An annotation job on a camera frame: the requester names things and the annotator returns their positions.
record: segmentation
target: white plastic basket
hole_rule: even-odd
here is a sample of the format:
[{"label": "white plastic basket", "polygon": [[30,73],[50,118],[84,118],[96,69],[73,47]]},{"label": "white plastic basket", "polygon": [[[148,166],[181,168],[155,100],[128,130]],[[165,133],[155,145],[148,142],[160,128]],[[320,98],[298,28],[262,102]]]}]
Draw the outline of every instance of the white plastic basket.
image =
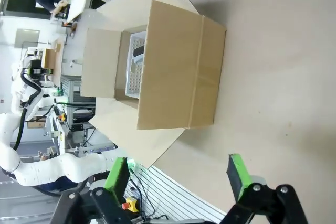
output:
[{"label": "white plastic basket", "polygon": [[133,51],[145,45],[146,31],[135,33],[131,35],[130,48],[128,51],[127,71],[126,71],[126,89],[125,94],[128,97],[139,98],[142,62],[135,64],[133,61]]}]

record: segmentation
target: beige tabletop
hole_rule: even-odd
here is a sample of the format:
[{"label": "beige tabletop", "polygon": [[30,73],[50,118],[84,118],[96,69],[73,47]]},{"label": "beige tabletop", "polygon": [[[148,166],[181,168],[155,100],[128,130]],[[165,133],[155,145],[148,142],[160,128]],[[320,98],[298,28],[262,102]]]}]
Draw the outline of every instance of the beige tabletop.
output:
[{"label": "beige tabletop", "polygon": [[191,1],[227,27],[215,125],[185,131],[155,166],[228,211],[240,153],[271,188],[293,185],[309,223],[335,223],[336,1]]}]

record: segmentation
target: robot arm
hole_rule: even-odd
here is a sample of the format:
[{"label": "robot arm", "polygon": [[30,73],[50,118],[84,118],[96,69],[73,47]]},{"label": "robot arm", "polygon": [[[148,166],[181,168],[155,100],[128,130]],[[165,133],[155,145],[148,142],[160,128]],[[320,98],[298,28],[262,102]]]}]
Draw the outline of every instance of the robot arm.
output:
[{"label": "robot arm", "polygon": [[[18,81],[18,78],[21,78],[23,84]],[[89,154],[82,158],[67,153],[42,162],[23,163],[15,151],[15,146],[14,148],[10,146],[13,133],[19,127],[17,146],[24,123],[35,115],[39,107],[52,105],[53,99],[43,98],[42,88],[25,78],[23,72],[16,76],[14,84],[13,113],[0,114],[0,167],[13,173],[21,185],[36,186],[51,183],[62,176],[67,176],[73,182],[79,183],[94,174],[109,171],[117,157],[125,156],[122,150],[116,149],[102,154]],[[21,99],[26,102],[22,110],[18,106]]]}]

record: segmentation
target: screw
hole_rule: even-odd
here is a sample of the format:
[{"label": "screw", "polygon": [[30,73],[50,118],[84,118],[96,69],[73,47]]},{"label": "screw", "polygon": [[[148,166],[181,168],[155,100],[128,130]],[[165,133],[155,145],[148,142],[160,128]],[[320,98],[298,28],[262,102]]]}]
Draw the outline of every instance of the screw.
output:
[{"label": "screw", "polygon": [[98,190],[98,191],[96,191],[96,195],[97,196],[100,196],[100,195],[102,195],[103,194],[103,191],[102,190]]},{"label": "screw", "polygon": [[254,186],[253,186],[253,190],[254,190],[254,191],[260,191],[260,190],[261,190],[260,185],[254,185]]},{"label": "screw", "polygon": [[283,186],[281,189],[280,189],[280,192],[282,192],[283,194],[287,193],[288,192],[288,188],[286,186]]}]

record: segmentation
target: open cardboard box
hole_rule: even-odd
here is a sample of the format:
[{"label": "open cardboard box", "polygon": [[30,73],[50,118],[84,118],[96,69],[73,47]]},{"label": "open cardboard box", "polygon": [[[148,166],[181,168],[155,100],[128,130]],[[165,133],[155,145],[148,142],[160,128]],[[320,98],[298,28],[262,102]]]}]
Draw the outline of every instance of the open cardboard box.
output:
[{"label": "open cardboard box", "polygon": [[[97,11],[114,30],[88,30],[81,95],[115,99],[91,123],[135,159],[145,146],[138,162],[149,167],[184,129],[214,123],[226,30],[189,0],[111,0]],[[125,96],[127,56],[144,30],[137,100]]]}]

